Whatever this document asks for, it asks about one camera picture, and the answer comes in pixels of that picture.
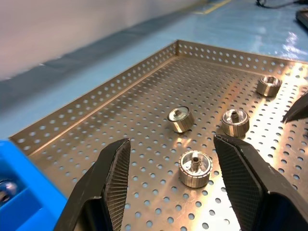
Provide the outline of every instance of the knurled metal cap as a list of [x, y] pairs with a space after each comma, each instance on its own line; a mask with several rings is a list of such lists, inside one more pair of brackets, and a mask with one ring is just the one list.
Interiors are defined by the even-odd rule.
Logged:
[[222, 129], [232, 137], [242, 137], [249, 130], [249, 115], [244, 110], [231, 109], [222, 115]]
[[264, 76], [259, 79], [257, 92], [267, 97], [277, 95], [282, 81], [274, 76]]
[[185, 152], [179, 159], [180, 180], [191, 188], [205, 186], [212, 169], [212, 160], [200, 151]]
[[182, 133], [193, 126], [194, 118], [188, 107], [181, 106], [169, 112], [168, 121], [175, 132]]

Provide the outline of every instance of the blue plastic container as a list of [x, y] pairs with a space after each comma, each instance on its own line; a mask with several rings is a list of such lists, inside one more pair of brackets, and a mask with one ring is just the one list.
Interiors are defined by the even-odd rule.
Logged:
[[66, 198], [11, 142], [0, 141], [0, 176], [18, 194], [0, 207], [0, 231], [52, 231]]

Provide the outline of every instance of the hole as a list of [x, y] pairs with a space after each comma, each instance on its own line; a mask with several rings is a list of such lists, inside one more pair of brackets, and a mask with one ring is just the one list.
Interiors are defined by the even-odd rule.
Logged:
[[188, 214], [188, 218], [189, 218], [189, 220], [193, 220], [194, 219], [194, 214], [192, 214], [192, 213]]
[[201, 207], [201, 205], [202, 205], [200, 201], [197, 201], [195, 204], [196, 204], [196, 206], [197, 206], [198, 208]]
[[151, 222], [150, 220], [148, 220], [148, 221], [146, 222], [146, 227], [150, 228], [150, 227], [152, 227], [152, 226], [153, 226], [153, 222]]
[[210, 210], [209, 213], [210, 213], [211, 216], [215, 215], [215, 211], [214, 210]]
[[168, 221], [169, 224], [172, 224], [174, 222], [172, 217], [168, 217], [167, 221]]
[[170, 201], [170, 198], [169, 197], [164, 197], [164, 202], [168, 203]]
[[157, 208], [155, 210], [155, 214], [157, 214], [157, 215], [162, 214], [162, 210], [160, 208]]
[[177, 211], [181, 211], [181, 210], [182, 210], [182, 206], [176, 205], [176, 206], [175, 206], [175, 209], [176, 209]]
[[135, 217], [136, 217], [136, 218], [140, 218], [140, 217], [141, 217], [141, 213], [140, 213], [140, 212], [136, 212], [136, 213], [135, 213]]
[[174, 193], [176, 193], [176, 192], [178, 191], [178, 188], [175, 187], [175, 186], [173, 186], [173, 187], [171, 187], [171, 190], [172, 190]]
[[130, 224], [127, 224], [127, 225], [125, 226], [125, 230], [126, 230], [126, 231], [130, 230], [130, 228], [131, 228]]
[[205, 229], [205, 230], [207, 230], [207, 229], [209, 228], [209, 226], [208, 226], [207, 223], [203, 223], [203, 224], [202, 224], [202, 228]]

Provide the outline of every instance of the perforated metal tray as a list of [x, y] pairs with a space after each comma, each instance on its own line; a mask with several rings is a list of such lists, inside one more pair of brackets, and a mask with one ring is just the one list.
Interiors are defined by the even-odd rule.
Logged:
[[[255, 92], [258, 78], [269, 74], [283, 80], [276, 98]], [[308, 200], [308, 122], [281, 122], [307, 90], [307, 76], [307, 63], [176, 41], [11, 140], [69, 196], [102, 148], [130, 137], [122, 230], [238, 231], [212, 142], [222, 133], [221, 116], [231, 108], [247, 111], [245, 141]], [[184, 134], [167, 121], [179, 105], [195, 117]], [[213, 159], [210, 182], [200, 189], [178, 179], [179, 156], [191, 149]]]

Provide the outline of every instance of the metal part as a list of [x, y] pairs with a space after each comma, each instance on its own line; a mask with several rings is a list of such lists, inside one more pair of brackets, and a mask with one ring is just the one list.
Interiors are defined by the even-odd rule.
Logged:
[[194, 123], [194, 118], [188, 107], [176, 107], [168, 114], [168, 120], [175, 132], [183, 133], [189, 130]]
[[11, 180], [0, 180], [0, 206], [17, 194], [17, 185]]
[[277, 95], [282, 81], [274, 76], [264, 76], [259, 79], [257, 92], [261, 95], [274, 97]]
[[205, 186], [212, 169], [211, 159], [200, 151], [188, 151], [179, 159], [180, 180], [191, 188]]
[[[267, 73], [283, 79], [276, 98], [255, 93]], [[177, 41], [11, 140], [68, 197], [98, 150], [129, 137], [123, 231], [239, 231], [212, 142], [213, 134], [223, 133], [221, 115], [243, 108], [251, 127], [244, 140], [308, 200], [308, 125], [280, 122], [307, 91], [307, 76], [307, 63]], [[183, 134], [173, 132], [167, 119], [180, 105], [189, 106], [195, 118], [192, 131]], [[189, 150], [212, 158], [205, 188], [192, 190], [176, 174], [179, 156]]]
[[233, 137], [243, 137], [249, 130], [249, 115], [244, 110], [231, 109], [222, 115], [222, 130]]

